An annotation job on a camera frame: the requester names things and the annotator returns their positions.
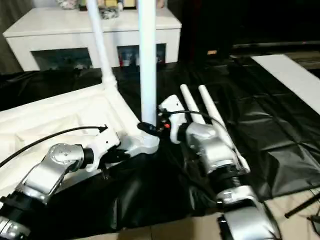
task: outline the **white cabinet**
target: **white cabinet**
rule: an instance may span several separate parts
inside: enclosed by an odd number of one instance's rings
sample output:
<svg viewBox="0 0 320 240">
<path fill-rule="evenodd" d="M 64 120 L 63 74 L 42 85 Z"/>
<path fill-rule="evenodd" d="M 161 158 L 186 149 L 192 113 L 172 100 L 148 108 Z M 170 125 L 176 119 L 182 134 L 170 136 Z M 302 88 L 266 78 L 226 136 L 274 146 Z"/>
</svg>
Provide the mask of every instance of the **white cabinet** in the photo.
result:
<svg viewBox="0 0 320 240">
<path fill-rule="evenodd" d="M 139 56 L 135 54 L 140 41 L 138 10 L 125 10 L 118 18 L 102 20 L 102 29 L 111 67 L 127 65 L 122 59 L 124 55 L 139 63 Z M 167 8 L 157 9 L 156 43 L 163 51 L 158 55 L 163 62 L 178 60 L 180 30 L 181 23 Z M 34 8 L 3 35 L 24 71 L 54 69 L 68 64 L 100 67 L 86 11 Z M 126 50 L 123 46 L 136 47 Z"/>
</svg>

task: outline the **tile floor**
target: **tile floor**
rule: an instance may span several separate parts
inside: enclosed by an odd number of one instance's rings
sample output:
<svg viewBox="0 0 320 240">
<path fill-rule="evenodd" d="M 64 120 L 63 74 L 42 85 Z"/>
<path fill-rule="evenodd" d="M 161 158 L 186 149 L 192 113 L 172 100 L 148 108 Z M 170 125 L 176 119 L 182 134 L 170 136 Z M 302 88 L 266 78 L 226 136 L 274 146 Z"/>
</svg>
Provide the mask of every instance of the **tile floor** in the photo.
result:
<svg viewBox="0 0 320 240">
<path fill-rule="evenodd" d="M 281 228 L 284 240 L 320 239 L 306 220 L 306 216 L 316 214 L 320 207 L 319 202 L 290 219 L 284 218 L 287 211 L 312 196 L 310 191 L 304 191 L 267 201 L 267 205 Z M 219 227 L 216 222 L 217 216 L 219 216 L 218 213 L 204 217 L 186 218 L 150 227 L 124 230 L 120 233 L 82 238 L 82 240 L 220 240 Z"/>
</svg>

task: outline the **black spring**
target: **black spring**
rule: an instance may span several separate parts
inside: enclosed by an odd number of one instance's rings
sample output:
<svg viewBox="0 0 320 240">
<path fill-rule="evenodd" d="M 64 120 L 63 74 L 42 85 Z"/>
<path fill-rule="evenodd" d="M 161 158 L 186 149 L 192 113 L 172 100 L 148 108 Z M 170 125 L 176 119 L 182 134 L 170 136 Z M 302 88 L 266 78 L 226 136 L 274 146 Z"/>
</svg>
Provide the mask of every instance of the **black spring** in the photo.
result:
<svg viewBox="0 0 320 240">
<path fill-rule="evenodd" d="M 233 176 L 231 178 L 232 183 L 234 184 L 235 187 L 240 187 L 241 186 L 241 182 L 240 179 L 237 176 Z"/>
</svg>

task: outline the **black connector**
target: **black connector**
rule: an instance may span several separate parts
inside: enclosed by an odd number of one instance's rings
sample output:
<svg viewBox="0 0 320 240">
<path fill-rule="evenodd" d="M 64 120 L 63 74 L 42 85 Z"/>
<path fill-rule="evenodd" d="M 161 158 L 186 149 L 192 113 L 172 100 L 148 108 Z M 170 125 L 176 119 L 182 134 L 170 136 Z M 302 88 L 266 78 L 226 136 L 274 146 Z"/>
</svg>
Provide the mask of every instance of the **black connector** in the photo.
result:
<svg viewBox="0 0 320 240">
<path fill-rule="evenodd" d="M 222 240 L 234 240 L 232 237 L 228 222 L 225 219 L 225 216 L 222 215 L 218 217 L 217 222 L 220 228 L 220 236 Z"/>
<path fill-rule="evenodd" d="M 46 207 L 41 201 L 18 191 L 14 191 L 7 197 L 1 197 L 0 202 L 3 203 L 0 216 L 19 223 L 30 230 L 36 227 L 40 218 L 39 214 Z"/>
<path fill-rule="evenodd" d="M 191 123 L 189 123 L 189 122 L 185 122 L 185 123 L 182 123 L 181 126 L 179 127 L 178 133 L 177 133 L 177 140 L 179 142 L 182 142 L 182 143 L 187 142 L 186 131 L 187 131 L 187 128 L 190 126 L 190 124 Z"/>
<path fill-rule="evenodd" d="M 84 159 L 80 168 L 85 169 L 88 164 L 94 163 L 95 155 L 94 155 L 94 151 L 91 148 L 82 148 L 82 149 L 83 149 Z"/>
<path fill-rule="evenodd" d="M 147 122 L 139 122 L 137 125 L 138 129 L 140 129 L 141 131 L 146 132 L 147 134 L 150 134 L 152 136 L 156 136 L 159 137 L 160 136 L 160 132 L 157 130 L 157 127 L 147 123 Z"/>
</svg>

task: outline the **robotic arm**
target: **robotic arm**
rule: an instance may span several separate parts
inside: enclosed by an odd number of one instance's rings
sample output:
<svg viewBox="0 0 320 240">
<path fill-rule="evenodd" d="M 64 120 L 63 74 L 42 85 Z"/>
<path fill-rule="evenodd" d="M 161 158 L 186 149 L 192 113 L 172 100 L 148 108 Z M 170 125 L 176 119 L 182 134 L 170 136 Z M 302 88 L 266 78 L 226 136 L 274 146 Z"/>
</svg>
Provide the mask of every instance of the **robotic arm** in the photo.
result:
<svg viewBox="0 0 320 240">
<path fill-rule="evenodd" d="M 266 240 L 281 239 L 273 216 L 260 203 L 253 189 L 246 181 L 250 169 L 242 160 L 235 146 L 228 144 L 217 126 L 197 122 L 188 123 L 186 112 L 176 95 L 168 97 L 160 106 L 159 115 L 167 115 L 163 126 L 152 127 L 141 123 L 139 128 L 149 134 L 163 137 L 169 130 L 172 143 L 185 143 L 199 155 L 222 215 L 218 218 L 223 240 Z M 230 138 L 223 127 L 224 134 Z"/>
<path fill-rule="evenodd" d="M 0 239 L 24 240 L 36 228 L 40 213 L 59 189 L 66 174 L 98 168 L 100 158 L 120 143 L 110 128 L 86 147 L 59 143 L 53 145 L 43 160 L 33 167 L 12 194 L 0 198 Z"/>
</svg>

